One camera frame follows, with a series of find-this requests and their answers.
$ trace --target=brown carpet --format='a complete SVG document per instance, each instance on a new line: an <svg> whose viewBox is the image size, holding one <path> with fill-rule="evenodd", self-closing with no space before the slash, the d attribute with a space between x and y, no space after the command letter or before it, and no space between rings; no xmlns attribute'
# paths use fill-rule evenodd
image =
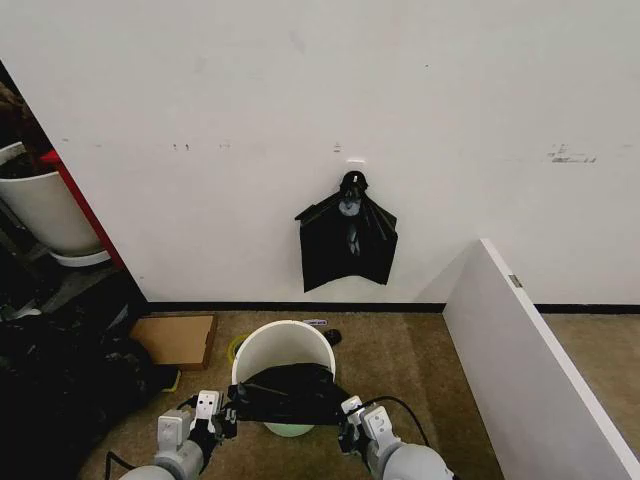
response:
<svg viewBox="0 0 640 480"><path fill-rule="evenodd" d="M406 401L421 420L432 446L464 480L501 479L502 474L441 315L222 312L211 364L183 374L177 393L160 394L145 409L116 426L86 462L81 478L104 478L104 458L113 450L132 464L148 464L156 450L157 417L201 389L225 390L231 380L226 357L233 337L275 320L323 318L342 332L334 348L337 382L363 400L390 394ZM394 431L420 443L410 417L385 405ZM124 473L116 467L112 478ZM204 479L368 479L361 461L343 457L334 427L315 427L297 438L280 438L261 424L243 423L237 438L214 451Z"/></svg>
<svg viewBox="0 0 640 480"><path fill-rule="evenodd" d="M640 315L544 315L631 450L640 458Z"/></svg>
<svg viewBox="0 0 640 480"><path fill-rule="evenodd" d="M343 341L334 348L337 381L364 400L382 394L405 400L422 421L433 447L464 480L503 478L453 343L441 315L389 313L221 312L211 365L186 372L178 392L160 394L116 426L86 462L81 478L104 478L113 450L130 463L155 453L157 417L201 389L226 390L233 337L275 320L323 318ZM545 315L603 407L636 455L640 452L640 316ZM394 430L420 443L408 415L387 406ZM116 467L112 478L124 471ZM336 429L315 427L298 438L280 438L260 424L243 423L238 437L215 450L204 479L368 479L355 457L343 457Z"/></svg>

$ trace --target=white planter pot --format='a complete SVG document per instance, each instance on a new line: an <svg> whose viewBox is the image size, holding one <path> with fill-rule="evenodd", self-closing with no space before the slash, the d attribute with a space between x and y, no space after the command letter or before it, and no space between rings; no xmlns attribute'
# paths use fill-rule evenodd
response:
<svg viewBox="0 0 640 480"><path fill-rule="evenodd" d="M22 143L0 149L0 165L24 151ZM0 178L0 198L42 244L58 255L77 257L102 250L100 240L58 172Z"/></svg>

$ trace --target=small label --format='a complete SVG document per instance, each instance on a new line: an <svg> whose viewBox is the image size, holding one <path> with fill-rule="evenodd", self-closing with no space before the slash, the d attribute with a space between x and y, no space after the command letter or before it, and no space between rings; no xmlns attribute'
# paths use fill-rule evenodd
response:
<svg viewBox="0 0 640 480"><path fill-rule="evenodd" d="M311 325L312 327L324 327L327 324L326 320L304 320L304 323L307 325Z"/></svg>
<svg viewBox="0 0 640 480"><path fill-rule="evenodd" d="M516 277L515 275L509 275L509 278L511 279L511 281L513 282L513 285L516 288L522 288L522 283L520 283L520 280L518 280L518 277Z"/></svg>

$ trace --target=yellow object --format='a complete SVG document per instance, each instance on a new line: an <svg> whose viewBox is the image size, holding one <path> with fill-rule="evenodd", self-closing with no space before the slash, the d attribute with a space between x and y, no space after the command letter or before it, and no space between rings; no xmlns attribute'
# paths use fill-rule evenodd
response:
<svg viewBox="0 0 640 480"><path fill-rule="evenodd" d="M242 342L244 342L248 336L248 333L238 335L229 342L229 346L227 347L227 360L229 360L230 365L233 365L233 361L236 359L236 350L238 350L238 347L242 345Z"/></svg>
<svg viewBox="0 0 640 480"><path fill-rule="evenodd" d="M163 388L162 391L166 393L176 393L176 390L178 389L178 383L180 382L180 376L182 376L182 372L178 370L176 381L173 382L173 385L167 388Z"/></svg>

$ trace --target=white wall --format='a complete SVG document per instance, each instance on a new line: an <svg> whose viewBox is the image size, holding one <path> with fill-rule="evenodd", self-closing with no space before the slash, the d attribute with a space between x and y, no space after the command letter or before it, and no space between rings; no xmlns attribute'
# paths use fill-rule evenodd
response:
<svg viewBox="0 0 640 480"><path fill-rule="evenodd" d="M488 236L535 302L640 303L639 20L631 0L24 0L0 51L150 300L440 302ZM293 217L349 156L399 218L390 282L303 294Z"/></svg>

